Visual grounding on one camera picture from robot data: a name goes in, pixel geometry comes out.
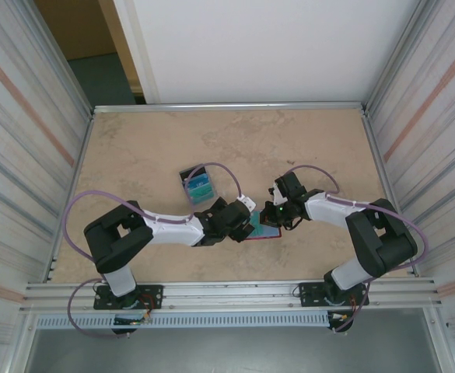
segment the floor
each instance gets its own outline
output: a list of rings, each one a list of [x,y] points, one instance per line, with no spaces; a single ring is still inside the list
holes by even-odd
[[[322,327],[147,329],[129,340],[101,340],[41,330],[27,367],[29,373],[440,372],[421,309],[365,310],[348,335]]]
[[[80,58],[68,64],[92,106],[135,105],[118,54]]]
[[[341,196],[374,201],[383,196],[358,110],[255,110],[97,114],[76,193],[105,190],[137,200],[150,211],[187,214],[179,171],[200,162],[221,162],[237,175],[243,192],[259,208],[268,188],[294,165],[311,163],[341,184]],[[229,175],[209,168],[217,193],[232,200]],[[326,176],[298,170],[308,190],[329,189]],[[72,239],[84,250],[83,229],[116,207],[85,197],[68,220]],[[266,281],[322,278],[355,256],[346,230],[305,221],[280,239],[225,239],[209,247],[146,246],[132,261],[138,281]],[[97,276],[94,265],[65,242],[54,282]]]

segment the black mounting plate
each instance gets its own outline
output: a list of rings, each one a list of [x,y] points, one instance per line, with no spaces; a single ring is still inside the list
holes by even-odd
[[[163,300],[162,285],[137,285],[139,294],[149,295],[153,300],[153,307],[150,305],[149,297],[142,297],[148,308],[161,309]],[[96,296],[94,297],[94,309],[122,309],[121,302],[111,292],[110,286],[106,284],[99,285],[96,288]],[[146,309],[142,302],[136,302],[131,309]]]
[[[359,284],[346,291],[346,296],[340,303],[332,303],[326,297],[324,290],[324,282],[302,282],[298,284],[299,299],[302,307],[328,307],[330,305],[337,307],[352,306],[351,300],[355,297],[356,304],[359,305],[366,293],[366,286]],[[369,298],[366,299],[364,305],[369,304]]]

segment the marble-patterned surface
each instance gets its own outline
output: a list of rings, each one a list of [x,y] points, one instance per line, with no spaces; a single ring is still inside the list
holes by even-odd
[[[136,199],[147,210],[186,214],[179,171],[200,162],[222,162],[243,192],[263,207],[267,189],[293,165],[325,168],[343,197],[375,200],[383,192],[357,110],[264,110],[188,113],[98,114],[76,192],[98,189]],[[210,168],[219,195],[236,196],[229,175]],[[308,190],[331,188],[326,176],[297,171]],[[68,231],[88,250],[82,230],[115,207],[86,197],[73,207]],[[211,246],[145,247],[131,262],[138,281],[257,281],[319,278],[353,257],[348,232],[320,222],[303,222],[280,239]],[[62,243],[55,282],[94,277],[92,263]]]

